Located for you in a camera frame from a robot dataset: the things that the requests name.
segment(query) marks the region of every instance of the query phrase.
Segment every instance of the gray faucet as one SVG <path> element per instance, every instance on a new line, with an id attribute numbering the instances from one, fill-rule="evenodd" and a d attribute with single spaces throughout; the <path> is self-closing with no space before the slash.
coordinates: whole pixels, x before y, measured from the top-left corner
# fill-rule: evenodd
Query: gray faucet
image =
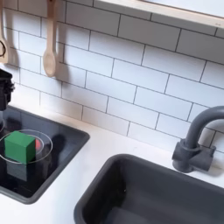
<path id="1" fill-rule="evenodd" d="M 186 138 L 177 143 L 172 155 L 172 164 L 176 170 L 184 173 L 192 172 L 195 168 L 209 170 L 216 148 L 203 148 L 199 146 L 198 141 L 206 125 L 219 119 L 224 119 L 224 106 L 209 108 L 192 121 Z"/>

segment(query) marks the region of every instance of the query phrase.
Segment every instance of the green cube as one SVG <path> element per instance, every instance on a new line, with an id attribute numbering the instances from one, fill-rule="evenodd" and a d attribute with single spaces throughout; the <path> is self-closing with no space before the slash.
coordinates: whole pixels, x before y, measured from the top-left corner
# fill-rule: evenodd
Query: green cube
<path id="1" fill-rule="evenodd" d="M 4 139 L 5 156 L 24 165 L 36 156 L 35 137 L 27 136 L 19 131 L 10 133 Z"/>

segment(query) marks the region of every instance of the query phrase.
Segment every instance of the gray sink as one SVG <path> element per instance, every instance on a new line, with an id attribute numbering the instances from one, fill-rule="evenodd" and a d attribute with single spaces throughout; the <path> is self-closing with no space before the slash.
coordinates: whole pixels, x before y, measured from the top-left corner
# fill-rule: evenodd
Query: gray sink
<path id="1" fill-rule="evenodd" d="M 110 158 L 74 209 L 76 224 L 223 224 L 224 189 L 130 155 Z"/>

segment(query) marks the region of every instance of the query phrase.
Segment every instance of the toy kitchen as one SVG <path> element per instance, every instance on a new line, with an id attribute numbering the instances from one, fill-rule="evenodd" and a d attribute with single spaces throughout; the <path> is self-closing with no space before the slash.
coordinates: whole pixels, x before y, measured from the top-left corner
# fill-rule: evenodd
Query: toy kitchen
<path id="1" fill-rule="evenodd" d="M 0 0 L 1 223 L 224 223 L 223 8 Z"/>

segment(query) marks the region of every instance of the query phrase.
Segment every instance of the wooden spoon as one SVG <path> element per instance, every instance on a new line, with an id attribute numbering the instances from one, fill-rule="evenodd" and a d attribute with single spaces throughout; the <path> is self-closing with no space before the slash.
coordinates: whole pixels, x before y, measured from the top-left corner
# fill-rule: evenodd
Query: wooden spoon
<path id="1" fill-rule="evenodd" d="M 44 54 L 44 69 L 49 77 L 53 77 L 57 68 L 56 53 L 56 14 L 58 9 L 57 0 L 47 1 L 47 42 Z"/>
<path id="2" fill-rule="evenodd" d="M 10 47 L 7 40 L 4 38 L 3 1 L 4 0 L 0 0 L 0 62 L 6 64 L 9 62 Z"/>

